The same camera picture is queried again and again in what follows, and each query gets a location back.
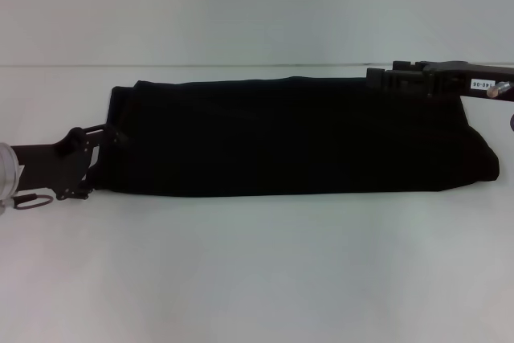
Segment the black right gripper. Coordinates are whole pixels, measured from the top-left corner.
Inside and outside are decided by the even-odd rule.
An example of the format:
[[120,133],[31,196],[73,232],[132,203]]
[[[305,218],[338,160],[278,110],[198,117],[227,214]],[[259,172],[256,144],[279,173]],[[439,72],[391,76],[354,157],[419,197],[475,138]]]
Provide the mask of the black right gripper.
[[409,95],[469,96],[513,102],[513,68],[463,61],[393,61],[392,70],[368,68],[366,85]]

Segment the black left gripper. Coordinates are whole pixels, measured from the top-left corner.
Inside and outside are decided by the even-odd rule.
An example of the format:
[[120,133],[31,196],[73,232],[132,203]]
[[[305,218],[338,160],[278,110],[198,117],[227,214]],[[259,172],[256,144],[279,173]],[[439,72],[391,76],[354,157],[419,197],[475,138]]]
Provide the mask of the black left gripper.
[[52,190],[58,200],[88,199],[92,185],[85,181],[93,149],[98,145],[126,145],[128,138],[111,125],[73,128],[64,139],[50,145],[16,145],[22,167],[17,191]]

